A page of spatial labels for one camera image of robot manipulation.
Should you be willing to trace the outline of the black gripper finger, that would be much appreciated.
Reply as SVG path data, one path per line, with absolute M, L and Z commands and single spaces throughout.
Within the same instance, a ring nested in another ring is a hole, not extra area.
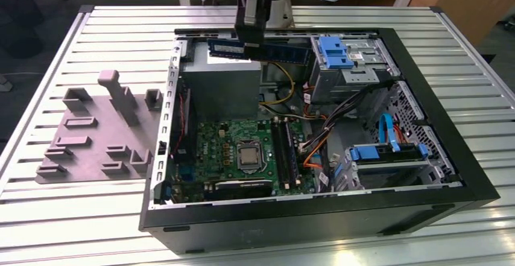
M 243 22 L 235 23 L 237 35 L 239 42 L 243 44 L 243 53 L 237 54 L 237 59 L 266 61 L 265 49 L 262 47 L 266 27 L 266 21 L 254 25 L 246 25 Z

